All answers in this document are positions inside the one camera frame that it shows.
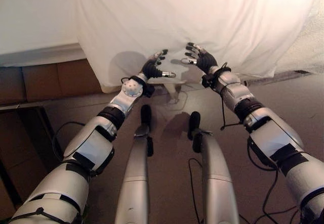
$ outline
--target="black glove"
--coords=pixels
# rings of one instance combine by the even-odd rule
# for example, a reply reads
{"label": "black glove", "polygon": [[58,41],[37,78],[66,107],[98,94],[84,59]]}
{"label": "black glove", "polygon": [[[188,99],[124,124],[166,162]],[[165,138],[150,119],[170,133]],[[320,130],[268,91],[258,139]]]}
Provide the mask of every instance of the black glove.
{"label": "black glove", "polygon": [[176,77],[176,74],[173,72],[165,72],[157,69],[157,65],[161,64],[161,60],[165,59],[165,56],[168,50],[162,50],[156,52],[154,55],[148,58],[148,61],[144,64],[141,73],[143,73],[147,79],[151,77]]}
{"label": "black glove", "polygon": [[204,48],[189,42],[186,46],[186,49],[190,51],[186,52],[185,55],[190,58],[183,58],[181,60],[184,64],[193,64],[196,65],[204,73],[208,74],[209,69],[212,66],[217,66],[217,61],[215,58],[209,54]]}

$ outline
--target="silver robot leg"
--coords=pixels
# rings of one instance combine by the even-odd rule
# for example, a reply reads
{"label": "silver robot leg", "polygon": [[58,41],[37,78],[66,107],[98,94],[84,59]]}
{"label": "silver robot leg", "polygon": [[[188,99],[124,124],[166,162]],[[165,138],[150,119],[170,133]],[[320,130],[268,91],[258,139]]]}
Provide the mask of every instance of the silver robot leg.
{"label": "silver robot leg", "polygon": [[149,127],[145,124],[135,131],[134,144],[119,194],[115,224],[148,223],[148,133]]}
{"label": "silver robot leg", "polygon": [[232,179],[217,141],[201,134],[204,218],[210,223],[239,223]]}

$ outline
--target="round joint cover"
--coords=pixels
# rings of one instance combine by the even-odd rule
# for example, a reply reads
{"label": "round joint cover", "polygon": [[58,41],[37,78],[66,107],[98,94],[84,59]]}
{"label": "round joint cover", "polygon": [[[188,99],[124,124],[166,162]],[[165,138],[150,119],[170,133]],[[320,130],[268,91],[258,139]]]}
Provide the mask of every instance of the round joint cover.
{"label": "round joint cover", "polygon": [[141,96],[143,93],[143,87],[139,86],[138,82],[134,80],[124,82],[121,89],[127,96],[134,98]]}

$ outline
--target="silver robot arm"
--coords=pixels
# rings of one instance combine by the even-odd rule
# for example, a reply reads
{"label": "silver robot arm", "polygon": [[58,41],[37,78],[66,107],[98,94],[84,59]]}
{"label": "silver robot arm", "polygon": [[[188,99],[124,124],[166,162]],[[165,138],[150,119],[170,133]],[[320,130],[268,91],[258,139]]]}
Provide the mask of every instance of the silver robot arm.
{"label": "silver robot arm", "polygon": [[10,223],[83,223],[90,177],[102,173],[112,159],[111,142],[133,105],[142,95],[150,97],[153,93],[154,88],[146,84],[147,80],[175,76],[155,67],[166,53],[167,50],[155,53],[137,76],[123,83],[120,93],[72,139],[62,163],[40,182]]}
{"label": "silver robot arm", "polygon": [[324,213],[324,163],[304,152],[298,134],[278,115],[256,100],[224,64],[219,67],[206,50],[189,43],[185,64],[197,65],[206,75],[202,84],[220,94],[250,133],[248,143],[261,162],[279,169],[301,210],[301,223],[319,223]]}

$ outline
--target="white cloth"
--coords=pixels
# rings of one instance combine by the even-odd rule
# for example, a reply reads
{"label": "white cloth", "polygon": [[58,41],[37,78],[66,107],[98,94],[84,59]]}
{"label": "white cloth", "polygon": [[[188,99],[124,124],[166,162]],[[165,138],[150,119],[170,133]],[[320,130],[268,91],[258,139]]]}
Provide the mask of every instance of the white cloth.
{"label": "white cloth", "polygon": [[192,41],[234,72],[274,74],[293,44],[313,0],[77,0],[78,40],[104,86],[136,74],[146,58],[170,49],[161,69],[195,81],[184,57]]}

